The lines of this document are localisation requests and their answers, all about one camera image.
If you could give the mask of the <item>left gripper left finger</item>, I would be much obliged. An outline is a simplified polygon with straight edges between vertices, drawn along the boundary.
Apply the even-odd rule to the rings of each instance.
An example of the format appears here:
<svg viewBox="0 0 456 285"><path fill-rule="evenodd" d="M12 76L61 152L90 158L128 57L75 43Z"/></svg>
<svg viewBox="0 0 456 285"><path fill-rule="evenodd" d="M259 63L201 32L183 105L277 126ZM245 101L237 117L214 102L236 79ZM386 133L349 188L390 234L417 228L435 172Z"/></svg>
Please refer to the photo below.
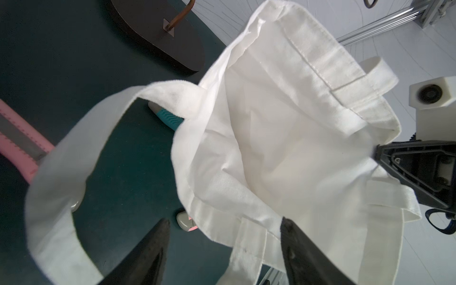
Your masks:
<svg viewBox="0 0 456 285"><path fill-rule="evenodd" d="M171 226L161 219L100 285L159 285L165 272Z"/></svg>

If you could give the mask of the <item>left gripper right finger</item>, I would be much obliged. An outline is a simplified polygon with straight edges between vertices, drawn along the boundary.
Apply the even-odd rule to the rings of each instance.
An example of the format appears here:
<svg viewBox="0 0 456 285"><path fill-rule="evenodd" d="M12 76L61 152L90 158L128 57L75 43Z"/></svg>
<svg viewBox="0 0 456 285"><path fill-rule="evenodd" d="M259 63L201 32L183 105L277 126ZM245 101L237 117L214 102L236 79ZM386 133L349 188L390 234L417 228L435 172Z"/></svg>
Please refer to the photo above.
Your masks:
<svg viewBox="0 0 456 285"><path fill-rule="evenodd" d="M280 226L281 250L291 285L354 285L291 219Z"/></svg>

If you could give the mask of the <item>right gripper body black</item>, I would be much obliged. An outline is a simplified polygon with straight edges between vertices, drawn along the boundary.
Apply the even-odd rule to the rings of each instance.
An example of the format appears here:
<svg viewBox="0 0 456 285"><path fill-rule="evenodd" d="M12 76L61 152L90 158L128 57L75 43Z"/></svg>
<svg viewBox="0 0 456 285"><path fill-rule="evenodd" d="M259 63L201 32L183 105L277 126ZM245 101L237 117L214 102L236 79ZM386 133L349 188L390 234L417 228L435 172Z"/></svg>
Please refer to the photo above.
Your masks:
<svg viewBox="0 0 456 285"><path fill-rule="evenodd" d="M456 143L408 141L378 146L374 158L401 184L414 190L419 204L456 212Z"/></svg>

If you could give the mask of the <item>white cloth tote pouch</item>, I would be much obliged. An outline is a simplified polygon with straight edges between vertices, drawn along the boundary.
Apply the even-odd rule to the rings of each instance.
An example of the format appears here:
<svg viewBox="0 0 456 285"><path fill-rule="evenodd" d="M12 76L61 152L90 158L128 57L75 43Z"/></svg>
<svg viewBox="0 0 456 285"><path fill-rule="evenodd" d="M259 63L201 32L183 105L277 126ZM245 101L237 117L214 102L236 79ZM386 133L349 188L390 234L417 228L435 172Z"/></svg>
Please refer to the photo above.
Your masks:
<svg viewBox="0 0 456 285"><path fill-rule="evenodd" d="M199 84L135 86L94 106L46 156L27 191L27 247L56 285L102 275L72 211L112 131L138 98L183 119L171 159L181 204L231 247L221 285L285 270L280 225L293 220L349 280L391 285L404 224L421 218L411 188L373 158L401 132L384 95L398 78L379 57L356 62L304 7L265 1Z"/></svg>

